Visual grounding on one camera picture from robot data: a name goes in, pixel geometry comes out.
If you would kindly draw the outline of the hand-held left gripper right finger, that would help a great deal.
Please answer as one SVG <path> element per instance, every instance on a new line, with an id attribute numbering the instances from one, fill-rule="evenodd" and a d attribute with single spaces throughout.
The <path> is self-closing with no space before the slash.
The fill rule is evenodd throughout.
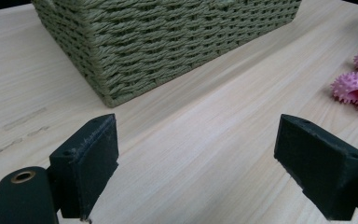
<path id="1" fill-rule="evenodd" d="M 280 118 L 274 158 L 328 220 L 350 220 L 358 209 L 358 149 L 291 115 Z"/>

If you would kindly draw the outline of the green woven basket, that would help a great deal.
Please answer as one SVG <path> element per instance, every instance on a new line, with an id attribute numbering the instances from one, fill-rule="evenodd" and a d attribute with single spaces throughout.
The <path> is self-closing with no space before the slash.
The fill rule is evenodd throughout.
<path id="1" fill-rule="evenodd" d="M 291 22 L 302 0 L 31 0 L 115 107 Z"/>

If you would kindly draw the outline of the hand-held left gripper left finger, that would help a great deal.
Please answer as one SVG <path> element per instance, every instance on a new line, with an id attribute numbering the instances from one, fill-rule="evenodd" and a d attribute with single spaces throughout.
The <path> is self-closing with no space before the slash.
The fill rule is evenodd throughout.
<path id="1" fill-rule="evenodd" d="M 118 167 L 117 121 L 113 114 L 91 119 L 49 156 L 48 172 L 65 218 L 87 219 Z"/>

